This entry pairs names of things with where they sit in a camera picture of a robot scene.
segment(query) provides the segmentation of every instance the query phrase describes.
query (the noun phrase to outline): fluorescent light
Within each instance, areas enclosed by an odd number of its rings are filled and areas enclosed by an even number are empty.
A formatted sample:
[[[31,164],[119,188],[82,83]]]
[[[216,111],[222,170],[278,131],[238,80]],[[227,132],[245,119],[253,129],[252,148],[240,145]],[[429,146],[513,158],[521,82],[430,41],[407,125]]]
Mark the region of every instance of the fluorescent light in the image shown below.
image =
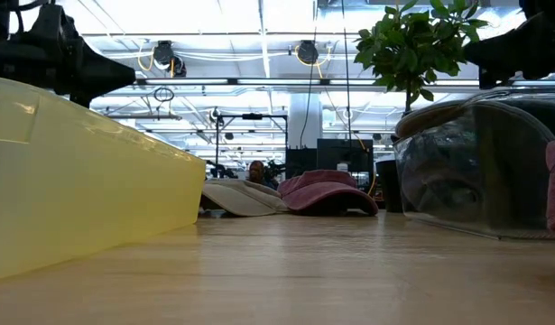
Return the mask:
[[[350,80],[349,85],[353,86],[371,86],[375,82],[375,79],[363,79],[363,80]],[[346,80],[331,80],[329,82],[331,85],[346,85]]]
[[[190,150],[191,153],[196,155],[215,155],[215,150],[203,150],[203,149],[191,149],[190,146],[184,147],[183,150]],[[235,153],[243,153],[243,156],[246,157],[247,155],[253,155],[254,153],[285,153],[285,149],[222,149],[219,148],[219,155],[221,154],[235,154]]]
[[[215,159],[216,157],[215,157],[214,155],[201,155],[201,156],[199,156],[199,158],[202,158],[202,159]],[[243,156],[243,157],[241,157],[241,158],[235,157],[234,160],[239,161],[239,162],[251,162],[251,161],[254,161],[254,160],[272,159],[272,158],[273,158],[272,155],[266,155],[266,156],[257,155],[257,156]],[[275,160],[281,160],[281,159],[282,159],[282,157],[275,157]],[[224,156],[220,156],[220,155],[219,155],[219,160],[220,160],[220,161],[226,161],[227,158],[224,157]]]
[[[240,147],[252,147],[252,146],[267,146],[267,147],[276,147],[276,148],[284,148],[285,144],[219,144],[219,146],[240,146]]]
[[[146,85],[226,85],[227,79],[140,79]]]
[[[238,79],[239,85],[317,85],[318,79]]]
[[[359,130],[359,129],[352,129],[352,131],[359,133],[359,134],[380,134],[380,135],[393,135],[395,131],[392,130]],[[342,135],[346,134],[347,130],[323,130],[324,134],[334,134],[334,135]]]
[[[436,80],[434,85],[436,85],[436,86],[451,86],[451,87],[455,87],[455,86],[472,86],[472,87],[475,86],[475,87],[479,87],[479,80],[457,80],[457,79]]]
[[[271,129],[252,129],[254,130],[253,134],[284,134],[282,130],[271,130]],[[185,128],[174,128],[174,129],[152,129],[153,133],[160,133],[160,134],[196,134],[198,130],[196,129],[185,129]],[[215,134],[217,131],[213,129],[205,129],[200,130],[199,132],[204,134]],[[219,133],[226,134],[226,133],[234,133],[234,134],[248,134],[250,133],[248,129],[230,129],[226,128],[225,130],[220,130]]]
[[[555,80],[516,80],[512,87],[555,87]]]
[[[351,79],[349,81],[349,86],[371,86],[375,82],[375,79]],[[346,85],[347,82],[341,79],[331,80],[329,82],[331,85]],[[433,85],[435,86],[479,86],[479,80],[458,80],[458,79],[443,79],[437,80]]]

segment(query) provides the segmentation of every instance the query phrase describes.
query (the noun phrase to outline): cap brim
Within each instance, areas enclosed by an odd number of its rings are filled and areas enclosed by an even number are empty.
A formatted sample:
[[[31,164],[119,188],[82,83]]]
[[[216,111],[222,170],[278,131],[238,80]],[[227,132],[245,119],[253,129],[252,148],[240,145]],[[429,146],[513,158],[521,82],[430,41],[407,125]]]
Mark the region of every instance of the cap brim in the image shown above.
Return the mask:
[[[275,213],[273,208],[227,186],[205,184],[203,195],[236,216],[260,217]]]
[[[323,200],[327,200],[328,203],[336,198],[347,200],[347,195],[352,198],[351,203],[347,203],[347,201],[340,203],[347,204],[348,208],[361,209],[371,216],[377,213],[377,205],[366,193],[336,181],[317,182],[295,190],[282,199],[289,209],[300,212],[315,208]]]

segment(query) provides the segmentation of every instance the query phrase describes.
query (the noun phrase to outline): yellow plastic bin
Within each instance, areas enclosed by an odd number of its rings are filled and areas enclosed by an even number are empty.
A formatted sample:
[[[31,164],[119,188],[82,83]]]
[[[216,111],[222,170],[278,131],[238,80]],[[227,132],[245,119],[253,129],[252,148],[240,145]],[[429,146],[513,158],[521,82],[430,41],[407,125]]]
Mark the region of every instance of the yellow plastic bin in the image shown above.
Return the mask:
[[[205,163],[0,79],[0,278],[194,223]]]

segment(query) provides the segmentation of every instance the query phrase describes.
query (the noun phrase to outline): clear plastic container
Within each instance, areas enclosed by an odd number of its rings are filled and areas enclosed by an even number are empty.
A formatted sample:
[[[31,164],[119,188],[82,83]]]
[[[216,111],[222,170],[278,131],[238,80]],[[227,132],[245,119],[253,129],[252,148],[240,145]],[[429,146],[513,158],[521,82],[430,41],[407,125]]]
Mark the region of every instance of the clear plastic container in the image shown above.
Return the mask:
[[[395,144],[405,214],[489,237],[555,239],[546,228],[545,163],[555,88],[479,95],[439,125],[424,122],[435,121],[432,109],[402,121],[417,129]]]

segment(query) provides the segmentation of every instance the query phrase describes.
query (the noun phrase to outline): table surface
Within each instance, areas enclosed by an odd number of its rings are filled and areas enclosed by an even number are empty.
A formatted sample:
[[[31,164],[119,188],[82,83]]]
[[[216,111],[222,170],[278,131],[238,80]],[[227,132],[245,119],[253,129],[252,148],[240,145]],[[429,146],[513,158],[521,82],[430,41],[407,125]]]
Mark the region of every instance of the table surface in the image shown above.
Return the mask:
[[[0,281],[0,325],[555,324],[555,242],[379,218],[200,218]]]

